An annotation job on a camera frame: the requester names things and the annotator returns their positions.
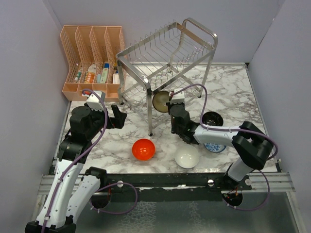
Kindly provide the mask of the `dark patterned cream-inside bowl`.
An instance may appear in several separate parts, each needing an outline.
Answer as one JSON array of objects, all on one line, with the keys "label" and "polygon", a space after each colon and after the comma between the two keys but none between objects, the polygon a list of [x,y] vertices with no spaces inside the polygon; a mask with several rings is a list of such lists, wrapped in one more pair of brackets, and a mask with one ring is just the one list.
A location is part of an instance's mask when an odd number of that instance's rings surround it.
[{"label": "dark patterned cream-inside bowl", "polygon": [[160,91],[153,96],[152,104],[156,111],[167,113],[169,111],[171,96],[168,91]]}]

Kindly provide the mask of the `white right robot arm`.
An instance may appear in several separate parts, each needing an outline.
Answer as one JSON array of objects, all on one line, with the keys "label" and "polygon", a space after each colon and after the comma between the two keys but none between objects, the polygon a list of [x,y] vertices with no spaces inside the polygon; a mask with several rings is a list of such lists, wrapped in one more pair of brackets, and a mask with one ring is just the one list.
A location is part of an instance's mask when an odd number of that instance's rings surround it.
[{"label": "white right robot arm", "polygon": [[171,116],[172,133],[188,144],[220,144],[233,147],[239,155],[226,171],[224,186],[234,190],[241,180],[253,170],[261,170],[271,159],[276,143],[249,121],[236,128],[214,127],[194,122],[182,103],[166,103]]}]

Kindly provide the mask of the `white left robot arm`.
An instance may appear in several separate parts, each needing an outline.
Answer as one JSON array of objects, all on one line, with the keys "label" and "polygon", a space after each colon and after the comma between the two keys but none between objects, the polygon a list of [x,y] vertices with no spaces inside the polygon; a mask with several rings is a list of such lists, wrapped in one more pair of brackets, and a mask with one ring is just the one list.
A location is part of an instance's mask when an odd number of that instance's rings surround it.
[{"label": "white left robot arm", "polygon": [[73,233],[76,222],[92,195],[107,187],[104,169],[91,167],[82,178],[82,185],[73,190],[87,156],[105,130],[122,129],[127,114],[112,105],[109,117],[104,105],[105,93],[84,89],[88,96],[83,106],[74,108],[70,129],[59,146],[55,177],[47,199],[36,220],[27,223],[27,233]]}]

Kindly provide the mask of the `red bowl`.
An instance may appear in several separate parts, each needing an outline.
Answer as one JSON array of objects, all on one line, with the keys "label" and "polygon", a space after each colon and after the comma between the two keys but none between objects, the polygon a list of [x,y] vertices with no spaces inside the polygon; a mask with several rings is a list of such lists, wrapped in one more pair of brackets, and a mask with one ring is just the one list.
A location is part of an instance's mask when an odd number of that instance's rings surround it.
[{"label": "red bowl", "polygon": [[155,151],[154,143],[147,138],[137,140],[132,146],[133,156],[140,161],[147,161],[153,158]]}]

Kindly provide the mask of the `blue and white bowl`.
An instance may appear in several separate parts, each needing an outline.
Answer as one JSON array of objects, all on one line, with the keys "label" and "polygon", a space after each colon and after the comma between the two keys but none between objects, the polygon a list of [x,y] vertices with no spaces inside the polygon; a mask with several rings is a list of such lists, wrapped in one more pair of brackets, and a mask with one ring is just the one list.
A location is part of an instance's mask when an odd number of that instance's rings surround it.
[{"label": "blue and white bowl", "polygon": [[220,153],[226,149],[226,145],[215,144],[215,143],[205,143],[205,148],[214,153]]}]

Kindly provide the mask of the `cream bottle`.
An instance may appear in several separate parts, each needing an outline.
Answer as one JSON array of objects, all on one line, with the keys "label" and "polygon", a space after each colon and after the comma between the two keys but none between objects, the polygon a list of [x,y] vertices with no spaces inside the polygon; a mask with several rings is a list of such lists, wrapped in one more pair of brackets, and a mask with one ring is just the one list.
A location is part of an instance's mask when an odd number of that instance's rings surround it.
[{"label": "cream bottle", "polygon": [[113,74],[113,84],[119,84],[120,78],[117,67],[114,67],[114,74]]}]

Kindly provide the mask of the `white blue tube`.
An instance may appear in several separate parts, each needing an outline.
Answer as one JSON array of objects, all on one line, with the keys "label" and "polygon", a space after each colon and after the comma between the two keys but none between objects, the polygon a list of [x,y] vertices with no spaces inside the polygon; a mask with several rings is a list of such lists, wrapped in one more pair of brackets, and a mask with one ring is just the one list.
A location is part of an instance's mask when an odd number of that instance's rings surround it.
[{"label": "white blue tube", "polygon": [[108,74],[109,74],[109,63],[105,62],[101,73],[100,83],[106,83],[108,79]]}]

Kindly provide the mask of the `orange white packet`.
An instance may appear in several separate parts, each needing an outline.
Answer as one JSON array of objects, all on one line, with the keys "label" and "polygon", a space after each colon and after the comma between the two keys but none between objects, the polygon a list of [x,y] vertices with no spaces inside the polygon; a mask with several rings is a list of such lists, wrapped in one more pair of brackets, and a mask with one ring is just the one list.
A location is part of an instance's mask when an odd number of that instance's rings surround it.
[{"label": "orange white packet", "polygon": [[84,83],[93,83],[95,79],[95,74],[96,74],[96,64],[92,64],[86,72]]}]

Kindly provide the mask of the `small green white tube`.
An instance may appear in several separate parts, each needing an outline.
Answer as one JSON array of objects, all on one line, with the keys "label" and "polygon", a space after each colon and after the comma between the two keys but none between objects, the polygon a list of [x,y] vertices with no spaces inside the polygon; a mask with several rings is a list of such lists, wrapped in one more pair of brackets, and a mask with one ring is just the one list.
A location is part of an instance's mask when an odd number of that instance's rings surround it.
[{"label": "small green white tube", "polygon": [[79,82],[79,80],[80,80],[80,78],[81,78],[81,75],[82,75],[82,70],[79,69],[79,70],[77,71],[76,75],[75,75],[75,78],[74,78],[74,82],[75,82],[75,83],[78,83],[78,82]]}]

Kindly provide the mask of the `peach plastic file organizer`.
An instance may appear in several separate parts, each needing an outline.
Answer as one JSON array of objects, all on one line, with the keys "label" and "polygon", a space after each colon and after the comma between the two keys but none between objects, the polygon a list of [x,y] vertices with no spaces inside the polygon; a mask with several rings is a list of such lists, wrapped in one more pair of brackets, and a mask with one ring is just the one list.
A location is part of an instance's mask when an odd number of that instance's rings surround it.
[{"label": "peach plastic file organizer", "polygon": [[[61,42],[69,65],[69,72],[62,92],[69,101],[85,100],[83,89],[103,91],[107,102],[117,102],[120,84],[113,84],[116,55],[125,48],[121,26],[76,26],[65,25],[60,33]],[[100,83],[104,63],[109,63],[106,83]],[[88,68],[96,64],[93,83],[84,83]],[[74,82],[77,71],[82,75],[78,83]]]}]

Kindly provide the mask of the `black aluminium frame rail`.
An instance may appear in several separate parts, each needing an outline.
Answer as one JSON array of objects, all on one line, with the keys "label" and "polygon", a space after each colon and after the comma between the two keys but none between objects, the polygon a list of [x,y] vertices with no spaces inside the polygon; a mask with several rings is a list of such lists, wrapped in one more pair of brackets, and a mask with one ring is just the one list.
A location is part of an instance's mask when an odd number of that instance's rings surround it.
[{"label": "black aluminium frame rail", "polygon": [[225,180],[223,173],[154,173],[108,174],[100,168],[89,168],[84,174],[72,170],[42,178],[39,194],[46,202],[67,207],[90,198],[112,202],[150,201],[221,201],[225,195],[260,192],[294,191],[289,173],[254,172],[239,183]]}]

